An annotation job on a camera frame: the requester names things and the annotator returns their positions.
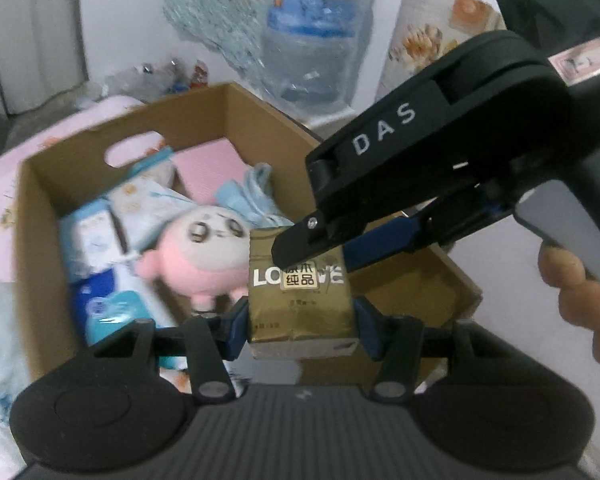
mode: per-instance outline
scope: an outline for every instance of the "clear plastic bottle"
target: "clear plastic bottle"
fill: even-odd
[[[266,0],[261,80],[274,104],[296,116],[344,106],[371,1]]]

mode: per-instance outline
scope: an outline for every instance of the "sticker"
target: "sticker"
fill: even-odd
[[[352,38],[356,4],[353,0],[270,0],[267,27],[318,38]]]
[[[318,287],[318,272],[315,269],[314,261],[308,261],[282,271],[282,280],[280,281],[282,290]]]
[[[549,58],[568,86],[600,74],[600,38],[569,48]]]

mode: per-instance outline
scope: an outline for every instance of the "plush toy foot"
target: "plush toy foot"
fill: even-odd
[[[216,298],[208,294],[194,294],[191,297],[191,309],[194,312],[211,312],[216,308]]]
[[[249,290],[245,286],[239,286],[238,288],[234,288],[234,290],[229,292],[229,298],[231,298],[231,301],[233,301],[234,303],[238,301],[241,297],[248,295]]]

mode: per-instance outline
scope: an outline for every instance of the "pink plush toy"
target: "pink plush toy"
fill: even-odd
[[[193,310],[213,310],[221,294],[237,301],[249,281],[247,223],[223,207],[195,208],[167,226],[156,249],[142,255],[137,272],[145,280],[162,278],[189,296]]]

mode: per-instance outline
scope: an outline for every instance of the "white wall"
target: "white wall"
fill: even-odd
[[[495,0],[486,0],[495,5]],[[362,65],[353,107],[368,107],[376,88],[400,0],[376,0],[374,34]],[[231,80],[221,56],[178,38],[162,15],[162,0],[81,0],[87,66],[92,78],[143,61],[179,56],[203,59],[212,81]],[[561,320],[557,293],[538,275],[539,239],[507,219],[459,242],[452,257],[484,291],[475,318],[496,334],[582,388],[598,422],[593,443],[600,450],[600,366],[590,356],[591,335]]]

